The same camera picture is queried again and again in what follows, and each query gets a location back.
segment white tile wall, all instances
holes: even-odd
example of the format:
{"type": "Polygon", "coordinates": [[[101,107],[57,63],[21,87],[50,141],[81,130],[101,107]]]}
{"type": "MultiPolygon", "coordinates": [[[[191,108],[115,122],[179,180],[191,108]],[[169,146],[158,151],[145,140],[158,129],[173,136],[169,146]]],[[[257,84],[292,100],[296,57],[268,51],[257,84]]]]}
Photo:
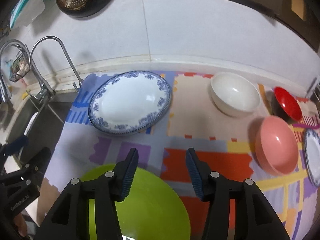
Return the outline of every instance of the white tile wall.
{"type": "MultiPolygon", "coordinates": [[[[55,35],[75,65],[140,55],[151,62],[190,63],[192,58],[192,63],[227,62],[227,68],[270,73],[269,78],[276,74],[305,89],[320,74],[319,56],[300,37],[228,0],[113,0],[88,19],[65,15],[55,0],[44,2],[45,11],[10,37],[31,49],[40,38],[55,35]]],[[[59,44],[50,40],[37,47],[34,61],[43,75],[69,67],[59,44]]],[[[26,81],[34,82],[32,75],[26,81]]]]}
{"type": "MultiPolygon", "coordinates": [[[[54,35],[63,41],[75,65],[149,54],[142,0],[113,0],[87,19],[67,16],[55,0],[44,2],[45,10],[28,26],[29,32],[24,37],[29,49],[40,38],[54,35]]],[[[56,41],[44,41],[35,54],[36,65],[43,75],[69,67],[56,41]]]]}
{"type": "Polygon", "coordinates": [[[221,59],[276,73],[305,88],[320,74],[320,58],[300,37],[249,7],[228,0],[143,1],[153,59],[221,59]]]}

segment human hand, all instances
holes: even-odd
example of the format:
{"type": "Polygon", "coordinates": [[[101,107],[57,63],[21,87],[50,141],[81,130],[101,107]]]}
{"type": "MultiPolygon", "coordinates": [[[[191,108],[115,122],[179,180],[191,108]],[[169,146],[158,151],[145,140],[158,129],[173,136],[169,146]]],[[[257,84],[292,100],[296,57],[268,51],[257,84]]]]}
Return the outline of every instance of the human hand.
{"type": "Polygon", "coordinates": [[[21,236],[25,237],[27,235],[27,224],[24,220],[22,214],[20,213],[13,219],[13,222],[18,227],[18,232],[21,236]]]}

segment faucet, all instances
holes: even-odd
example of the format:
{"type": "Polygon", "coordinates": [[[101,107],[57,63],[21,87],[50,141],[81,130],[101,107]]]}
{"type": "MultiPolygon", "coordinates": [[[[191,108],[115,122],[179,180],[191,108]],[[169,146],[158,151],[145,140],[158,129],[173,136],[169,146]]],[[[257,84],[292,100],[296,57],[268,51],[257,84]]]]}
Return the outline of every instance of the faucet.
{"type": "Polygon", "coordinates": [[[66,50],[66,47],[64,46],[62,40],[60,40],[60,39],[59,39],[58,37],[56,37],[56,36],[46,36],[46,37],[43,37],[43,38],[41,38],[39,41],[36,42],[36,44],[33,46],[33,48],[31,49],[31,52],[30,52],[29,65],[31,64],[32,55],[33,55],[33,52],[34,52],[36,46],[38,46],[42,41],[45,41],[45,40],[55,40],[55,41],[57,41],[57,42],[60,44],[60,46],[61,46],[61,48],[62,48],[62,50],[63,50],[63,53],[64,53],[64,55],[66,56],[66,58],[67,58],[67,60],[68,60],[68,62],[69,62],[69,64],[70,64],[70,67],[72,68],[73,72],[75,73],[75,75],[76,75],[76,77],[77,77],[77,79],[78,79],[78,81],[79,81],[79,86],[81,87],[83,80],[81,79],[78,71],[76,70],[75,65],[73,65],[73,63],[72,63],[72,61],[71,61],[71,58],[69,57],[69,54],[68,54],[68,52],[67,52],[67,50],[66,50]]]}
{"type": "Polygon", "coordinates": [[[3,75],[2,75],[2,72],[1,72],[1,56],[2,56],[2,53],[4,52],[4,50],[7,48],[7,47],[10,47],[10,46],[13,46],[13,47],[16,47],[18,48],[22,53],[23,55],[29,59],[29,66],[30,66],[30,69],[31,71],[33,72],[33,74],[35,75],[37,81],[39,82],[39,85],[40,85],[40,92],[34,96],[37,100],[39,101],[42,101],[42,99],[48,95],[49,98],[51,98],[52,96],[54,96],[55,94],[55,91],[52,89],[52,87],[49,85],[49,83],[47,82],[47,80],[44,79],[44,77],[41,75],[41,73],[39,72],[39,70],[36,68],[36,64],[35,62],[33,61],[32,59],[32,55],[33,55],[33,52],[35,50],[35,48],[44,40],[55,40],[57,41],[63,52],[64,52],[64,55],[66,56],[72,70],[74,71],[76,77],[78,78],[79,80],[79,86],[81,87],[82,86],[82,82],[83,80],[80,78],[80,75],[78,73],[78,71],[76,70],[75,66],[73,65],[72,61],[71,61],[71,58],[69,57],[69,54],[63,44],[63,42],[55,37],[55,36],[46,36],[46,37],[43,37],[41,38],[39,41],[36,42],[36,44],[33,46],[33,48],[31,49],[31,52],[29,52],[28,48],[21,42],[21,41],[18,41],[18,40],[15,40],[15,39],[12,39],[12,40],[9,40],[7,41],[0,49],[0,94],[1,94],[1,100],[2,102],[8,102],[11,98],[11,93],[8,89],[8,86],[7,84],[5,83],[5,81],[3,80],[3,75]]]}
{"type": "MultiPolygon", "coordinates": [[[[29,53],[29,50],[28,48],[21,42],[21,41],[18,41],[18,40],[8,40],[3,46],[2,48],[0,49],[0,64],[1,64],[1,56],[2,56],[2,53],[4,52],[4,50],[7,48],[7,47],[16,47],[18,48],[22,53],[23,55],[26,57],[26,58],[29,58],[30,59],[30,53],[29,53]]],[[[36,76],[36,79],[38,80],[39,84],[40,84],[40,87],[42,89],[46,89],[48,91],[48,93],[50,94],[50,96],[53,96],[54,95],[54,90],[52,89],[52,87],[49,85],[49,83],[43,78],[43,76],[40,74],[39,70],[36,68],[36,64],[33,60],[29,60],[29,66],[30,66],[30,69],[31,71],[34,73],[34,75],[36,76]]],[[[1,93],[1,100],[2,102],[8,102],[11,98],[11,93],[8,89],[8,86],[7,84],[4,82],[3,80],[3,76],[2,76],[2,73],[0,75],[0,93],[1,93]]]]}

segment metal screw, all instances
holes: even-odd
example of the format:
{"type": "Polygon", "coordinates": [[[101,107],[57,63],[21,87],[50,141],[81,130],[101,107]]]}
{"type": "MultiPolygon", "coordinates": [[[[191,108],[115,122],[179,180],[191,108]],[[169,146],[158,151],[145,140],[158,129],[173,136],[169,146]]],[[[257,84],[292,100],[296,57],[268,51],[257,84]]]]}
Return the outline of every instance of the metal screw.
{"type": "Polygon", "coordinates": [[[107,178],[111,178],[114,176],[114,172],[113,171],[107,171],[104,175],[107,177],[107,178]]]}
{"type": "Polygon", "coordinates": [[[213,171],[213,172],[210,173],[210,176],[213,177],[213,178],[217,178],[217,177],[220,176],[220,174],[218,172],[216,172],[216,171],[213,171]]]}
{"type": "Polygon", "coordinates": [[[72,185],[78,184],[79,183],[79,179],[78,178],[73,178],[72,180],[70,180],[70,183],[72,185]]]}
{"type": "Polygon", "coordinates": [[[246,179],[245,182],[246,182],[246,184],[248,184],[248,185],[253,185],[253,184],[254,184],[254,182],[253,182],[252,179],[246,179]]]}

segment green plate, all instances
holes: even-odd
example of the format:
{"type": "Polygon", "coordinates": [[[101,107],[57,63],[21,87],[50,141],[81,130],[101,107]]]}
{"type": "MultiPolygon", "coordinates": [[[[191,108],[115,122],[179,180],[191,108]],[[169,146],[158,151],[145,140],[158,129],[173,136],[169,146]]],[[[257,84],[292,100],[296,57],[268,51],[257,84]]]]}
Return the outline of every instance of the green plate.
{"type": "MultiPolygon", "coordinates": [[[[114,166],[99,166],[81,180],[96,179],[114,166]]],[[[181,199],[169,185],[146,170],[137,168],[129,196],[116,202],[116,209],[124,236],[135,240],[190,239],[190,221],[181,199]]],[[[89,234],[90,240],[97,240],[94,199],[89,200],[89,234]]]]}

